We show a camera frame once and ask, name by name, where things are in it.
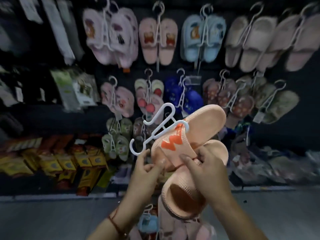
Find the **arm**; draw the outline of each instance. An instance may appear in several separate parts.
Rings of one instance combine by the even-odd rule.
[[[110,218],[119,230],[126,234],[129,234],[131,228],[139,220],[144,207],[150,202],[157,185],[157,179],[164,169],[164,159],[159,161],[157,165],[143,165],[144,159],[149,153],[150,150],[146,150],[138,156],[127,193],[119,206],[110,214]],[[109,218],[106,218],[87,240],[116,240],[120,238],[115,226]]]
[[[232,196],[226,167],[202,146],[196,152],[202,165],[180,155],[190,170],[197,189],[207,199],[230,240],[268,240]]]

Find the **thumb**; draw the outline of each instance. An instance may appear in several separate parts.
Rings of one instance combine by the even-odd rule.
[[[165,163],[166,159],[163,158],[161,160],[158,160],[156,164],[154,165],[153,169],[150,170],[148,173],[153,180],[157,180],[159,175],[162,173],[162,171],[165,169]]]
[[[186,154],[180,154],[179,157],[189,169],[191,174],[195,175],[199,172],[200,167],[189,156]]]

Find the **light blue slipper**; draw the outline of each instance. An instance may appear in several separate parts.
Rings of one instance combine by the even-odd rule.
[[[208,45],[203,52],[203,60],[207,63],[213,62],[221,48],[223,38],[226,34],[226,20],[223,17],[210,15],[208,19]]]
[[[202,40],[203,21],[199,15],[189,16],[183,23],[181,32],[180,56],[188,62],[195,62],[199,57],[199,44]]]

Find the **forearm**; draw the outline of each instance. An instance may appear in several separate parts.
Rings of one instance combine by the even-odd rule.
[[[232,195],[224,202],[209,203],[230,240],[268,240]]]
[[[129,234],[137,219],[139,219],[140,213],[141,210],[130,205],[129,200],[125,197],[117,209],[110,214],[110,217],[123,233]],[[121,237],[115,226],[106,218],[97,226],[87,240],[117,240],[121,239]]]

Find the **gray tile floor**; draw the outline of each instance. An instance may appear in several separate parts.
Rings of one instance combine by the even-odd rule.
[[[320,239],[320,191],[236,193],[270,240]],[[84,240],[119,199],[0,203],[0,239]],[[228,239],[212,210],[202,214]]]

